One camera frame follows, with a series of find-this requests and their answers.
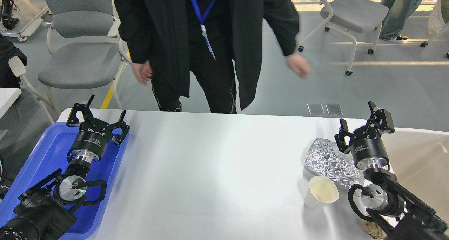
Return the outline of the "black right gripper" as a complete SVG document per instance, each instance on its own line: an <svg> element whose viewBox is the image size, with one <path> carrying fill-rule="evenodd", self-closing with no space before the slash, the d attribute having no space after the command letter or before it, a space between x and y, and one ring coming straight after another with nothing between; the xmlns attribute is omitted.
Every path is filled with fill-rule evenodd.
<svg viewBox="0 0 449 240"><path fill-rule="evenodd" d="M340 118L339 132L335 134L339 151L344 154L351 151L354 165L360 170L383 168L388 165L388 154L381 135L395 132L391 113L380 109L373 101L369 101L368 105L371 116L366 122L366 127L361 126L349 132L346 120ZM349 145L346 144L346 137L351 138Z"/></svg>

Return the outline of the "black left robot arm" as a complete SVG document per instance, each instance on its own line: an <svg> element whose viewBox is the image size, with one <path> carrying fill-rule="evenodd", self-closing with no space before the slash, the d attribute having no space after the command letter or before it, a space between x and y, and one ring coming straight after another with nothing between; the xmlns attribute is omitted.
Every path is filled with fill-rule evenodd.
<svg viewBox="0 0 449 240"><path fill-rule="evenodd" d="M75 103L67 122L50 125L1 202L2 240L81 240L98 227L130 126Z"/></svg>

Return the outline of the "robot base background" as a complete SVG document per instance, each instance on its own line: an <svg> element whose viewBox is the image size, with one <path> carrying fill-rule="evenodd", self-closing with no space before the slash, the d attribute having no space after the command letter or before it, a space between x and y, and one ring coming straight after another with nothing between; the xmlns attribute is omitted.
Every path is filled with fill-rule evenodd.
<svg viewBox="0 0 449 240"><path fill-rule="evenodd" d="M1 35L27 40L49 13L45 0L1 0Z"/></svg>

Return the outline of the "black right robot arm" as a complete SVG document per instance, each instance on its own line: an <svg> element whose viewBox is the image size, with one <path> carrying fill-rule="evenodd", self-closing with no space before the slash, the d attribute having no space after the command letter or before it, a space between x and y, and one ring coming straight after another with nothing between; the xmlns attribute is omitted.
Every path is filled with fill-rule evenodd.
<svg viewBox="0 0 449 240"><path fill-rule="evenodd" d="M448 224L436 211L397 181L389 164L382 134L394 133L391 113L368 102L370 117L364 126L351 132L345 119L335 135L340 152L351 153L354 166L363 171L370 184L353 184L348 201L355 214L378 224L388 240L447 240Z"/></svg>

